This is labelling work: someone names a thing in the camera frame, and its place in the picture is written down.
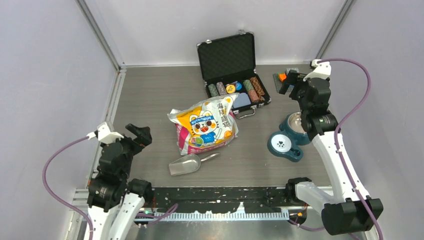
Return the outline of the metal food scoop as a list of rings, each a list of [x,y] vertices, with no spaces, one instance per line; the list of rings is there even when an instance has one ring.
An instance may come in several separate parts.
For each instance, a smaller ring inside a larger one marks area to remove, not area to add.
[[[169,173],[171,176],[179,176],[193,173],[201,167],[202,162],[214,159],[216,157],[219,157],[220,155],[221,154],[219,152],[209,154],[203,158],[200,158],[196,154],[185,155],[171,162],[168,165]]]

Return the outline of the pet food bag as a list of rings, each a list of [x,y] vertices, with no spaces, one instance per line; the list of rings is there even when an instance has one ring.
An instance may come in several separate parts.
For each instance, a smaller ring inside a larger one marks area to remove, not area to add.
[[[205,153],[229,144],[239,132],[232,107],[238,93],[200,101],[186,110],[167,114],[175,124],[177,146],[182,156]]]

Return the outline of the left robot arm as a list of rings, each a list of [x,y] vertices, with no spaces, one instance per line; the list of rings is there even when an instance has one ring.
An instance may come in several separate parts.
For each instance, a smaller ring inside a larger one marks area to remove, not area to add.
[[[88,185],[86,240],[124,240],[140,208],[153,202],[152,184],[130,179],[134,156],[152,143],[151,129],[131,123],[125,128],[135,137],[115,131],[109,122],[87,134],[99,141],[101,153],[97,175]]]

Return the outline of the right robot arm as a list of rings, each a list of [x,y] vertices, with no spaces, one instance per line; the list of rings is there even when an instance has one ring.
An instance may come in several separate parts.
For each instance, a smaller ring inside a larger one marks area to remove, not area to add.
[[[329,77],[308,77],[290,70],[279,90],[299,104],[300,122],[321,157],[332,186],[332,195],[307,177],[291,178],[285,198],[291,205],[308,204],[321,216],[323,227],[332,236],[370,231],[384,210],[379,198],[370,194],[355,173],[343,143],[336,117],[329,110]]]

